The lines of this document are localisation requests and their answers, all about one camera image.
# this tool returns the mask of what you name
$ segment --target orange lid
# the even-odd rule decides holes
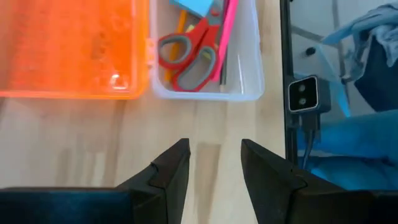
[[[146,89],[149,1],[3,0],[0,7],[0,96],[131,99]]]

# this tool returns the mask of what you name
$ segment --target wooden table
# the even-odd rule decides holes
[[[279,0],[258,0],[266,93],[257,102],[5,99],[0,187],[115,186],[180,138],[190,138],[182,223],[256,223],[240,145],[255,140],[284,156]]]

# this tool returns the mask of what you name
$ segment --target red scissors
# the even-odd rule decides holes
[[[186,46],[185,53],[178,60],[170,61],[164,58],[162,54],[159,54],[159,64],[161,66],[177,71],[171,80],[175,91],[198,92],[215,75],[216,65],[219,60],[216,41],[220,29],[221,17],[220,11],[212,10],[191,32],[170,34],[159,40],[159,52],[165,45],[175,42],[184,43]],[[188,75],[203,53],[208,53],[211,58],[207,72],[203,74],[199,82],[193,87],[183,86],[181,79],[185,75]]]

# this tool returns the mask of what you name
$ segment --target pink pen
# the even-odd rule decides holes
[[[232,28],[234,26],[236,9],[238,8],[239,0],[229,0],[228,10],[226,12],[226,17],[223,25],[223,34],[221,35],[220,47],[218,49],[218,63],[216,64],[216,73],[211,79],[213,82],[220,81],[221,68],[223,67],[224,58],[228,48],[229,37],[232,33]]]

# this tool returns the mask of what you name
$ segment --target camera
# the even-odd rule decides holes
[[[326,113],[331,110],[329,82],[310,75],[289,85],[291,113]]]

